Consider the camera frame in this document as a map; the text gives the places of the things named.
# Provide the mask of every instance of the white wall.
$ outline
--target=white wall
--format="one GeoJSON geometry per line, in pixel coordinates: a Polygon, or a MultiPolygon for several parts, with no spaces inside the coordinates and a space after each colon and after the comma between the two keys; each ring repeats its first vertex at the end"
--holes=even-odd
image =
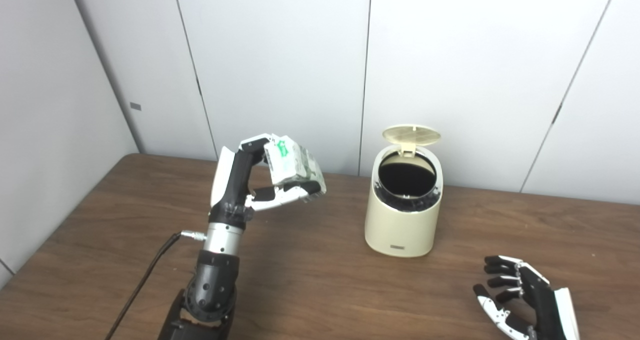
{"type": "Polygon", "coordinates": [[[289,135],[357,174],[369,0],[180,0],[218,147],[289,135]]]}
{"type": "Polygon", "coordinates": [[[637,171],[631,5],[599,29],[535,162],[608,0],[179,1],[194,65],[176,0],[78,0],[148,153],[215,158],[211,138],[272,132],[369,176],[382,129],[414,122],[442,133],[430,149],[448,185],[637,199],[622,183],[637,171]],[[578,156],[594,156],[577,140],[594,122],[594,158],[616,171],[578,156]]]}
{"type": "Polygon", "coordinates": [[[74,0],[0,0],[0,29],[0,259],[15,272],[137,148],[74,0]]]}
{"type": "Polygon", "coordinates": [[[524,192],[640,204],[640,1],[611,0],[524,192]]]}
{"type": "Polygon", "coordinates": [[[176,0],[77,2],[141,151],[215,160],[176,0]]]}
{"type": "Polygon", "coordinates": [[[422,124],[445,183],[518,192],[607,0],[371,0],[360,174],[422,124]]]}

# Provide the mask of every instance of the wooden table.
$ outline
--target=wooden table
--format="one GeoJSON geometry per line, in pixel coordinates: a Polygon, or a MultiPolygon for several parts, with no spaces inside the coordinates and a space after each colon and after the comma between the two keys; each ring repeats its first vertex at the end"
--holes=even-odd
{"type": "MultiPolygon", "coordinates": [[[[103,339],[169,235],[206,229],[214,173],[208,161],[123,158],[0,291],[0,339],[103,339]]],[[[267,169],[252,178],[267,186],[267,169]]],[[[640,337],[640,207],[445,187],[432,252],[393,258],[364,240],[369,181],[327,174],[323,198],[256,213],[232,340],[507,339],[472,291],[491,254],[569,286],[582,340],[640,337]]],[[[114,339],[156,339],[201,247],[181,239],[165,254],[114,339]]]]}

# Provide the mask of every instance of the silver metal cylinder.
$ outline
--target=silver metal cylinder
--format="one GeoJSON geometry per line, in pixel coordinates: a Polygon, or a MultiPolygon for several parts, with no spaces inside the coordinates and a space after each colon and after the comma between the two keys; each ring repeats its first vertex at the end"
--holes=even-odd
{"type": "Polygon", "coordinates": [[[209,223],[204,250],[219,254],[238,255],[244,230],[230,224],[209,223]]]}

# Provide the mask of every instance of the green marking on paper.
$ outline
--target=green marking on paper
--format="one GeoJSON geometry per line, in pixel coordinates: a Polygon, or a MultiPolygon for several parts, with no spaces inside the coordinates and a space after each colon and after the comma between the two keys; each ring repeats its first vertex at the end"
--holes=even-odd
{"type": "Polygon", "coordinates": [[[289,151],[287,150],[287,147],[284,144],[284,140],[280,140],[278,141],[278,144],[276,145],[278,147],[278,149],[280,150],[280,156],[282,158],[284,158],[285,156],[287,156],[287,154],[289,153],[289,151]]]}

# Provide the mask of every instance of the trash can lid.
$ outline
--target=trash can lid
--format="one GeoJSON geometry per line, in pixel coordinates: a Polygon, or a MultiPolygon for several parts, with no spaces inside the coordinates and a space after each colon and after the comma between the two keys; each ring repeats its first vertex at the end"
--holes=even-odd
{"type": "Polygon", "coordinates": [[[413,158],[416,146],[429,146],[438,142],[441,135],[436,130],[421,125],[394,125],[382,131],[382,136],[393,144],[400,144],[400,155],[413,158]]]}

